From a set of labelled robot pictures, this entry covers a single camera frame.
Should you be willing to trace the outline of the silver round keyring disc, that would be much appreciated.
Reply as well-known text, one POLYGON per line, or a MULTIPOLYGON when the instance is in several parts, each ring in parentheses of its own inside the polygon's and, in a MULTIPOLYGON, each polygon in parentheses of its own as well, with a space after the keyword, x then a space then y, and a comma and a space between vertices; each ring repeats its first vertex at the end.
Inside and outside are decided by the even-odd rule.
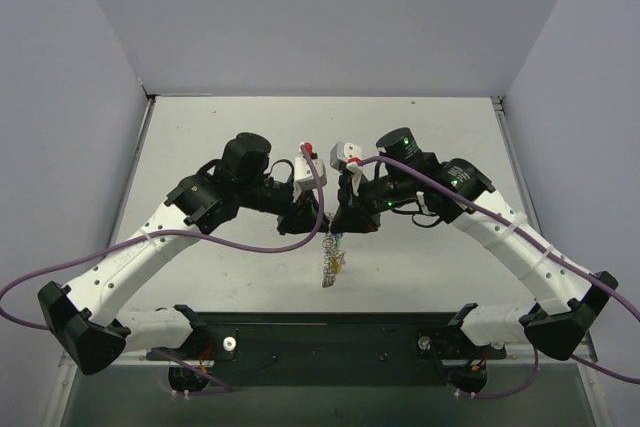
POLYGON ((345 252, 341 249, 341 234, 326 233, 322 241, 323 270, 322 287, 332 287, 346 265, 345 252))

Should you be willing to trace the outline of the yellow tagged key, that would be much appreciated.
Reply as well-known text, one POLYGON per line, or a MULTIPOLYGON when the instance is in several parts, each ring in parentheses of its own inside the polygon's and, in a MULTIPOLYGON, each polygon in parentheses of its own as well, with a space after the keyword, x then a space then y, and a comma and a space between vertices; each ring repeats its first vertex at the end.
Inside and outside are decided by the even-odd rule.
POLYGON ((345 266, 346 262, 345 262, 345 258, 344 258, 344 254, 341 253, 340 255, 335 255, 332 256, 329 259, 329 267, 330 267, 330 272, 333 275, 338 275, 341 273, 343 267, 345 266))

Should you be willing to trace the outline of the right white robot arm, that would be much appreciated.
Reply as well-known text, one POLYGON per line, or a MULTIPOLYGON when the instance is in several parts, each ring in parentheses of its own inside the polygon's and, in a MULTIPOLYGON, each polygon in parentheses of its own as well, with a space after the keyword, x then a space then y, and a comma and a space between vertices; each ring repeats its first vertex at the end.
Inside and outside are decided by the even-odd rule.
POLYGON ((359 146, 338 142, 330 165, 339 176, 339 207, 333 234, 373 233, 386 211, 416 204, 478 242, 532 294, 532 304, 464 307, 452 324, 474 345, 529 343, 546 356, 567 360, 604 309, 617 280, 606 271, 569 269, 567 260, 496 190, 471 162, 441 162, 417 145, 407 127, 395 129, 376 143, 386 175, 367 179, 359 146))

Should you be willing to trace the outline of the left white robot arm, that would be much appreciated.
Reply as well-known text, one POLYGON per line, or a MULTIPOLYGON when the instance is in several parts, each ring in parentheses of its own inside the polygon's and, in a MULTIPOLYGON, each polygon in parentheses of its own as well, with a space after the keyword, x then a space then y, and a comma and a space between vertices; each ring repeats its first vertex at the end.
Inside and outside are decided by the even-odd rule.
POLYGON ((185 305, 126 311, 124 305, 167 263, 210 238, 242 208, 277 218, 280 234, 312 239, 327 232, 323 188, 326 169, 309 143, 302 143, 285 182, 271 177, 271 145, 240 133, 219 159, 183 178, 122 249, 84 274, 38 293, 47 327, 85 375, 111 365, 121 354, 162 348, 183 358, 199 355, 209 341, 206 323, 185 305))

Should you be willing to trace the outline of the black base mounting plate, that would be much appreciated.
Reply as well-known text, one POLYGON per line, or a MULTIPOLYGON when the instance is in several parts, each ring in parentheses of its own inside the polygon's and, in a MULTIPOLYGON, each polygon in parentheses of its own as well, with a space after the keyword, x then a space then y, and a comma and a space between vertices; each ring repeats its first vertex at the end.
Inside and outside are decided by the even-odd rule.
POLYGON ((172 355, 210 361, 233 387, 441 385, 447 364, 503 360, 473 345, 451 313, 199 313, 172 355))

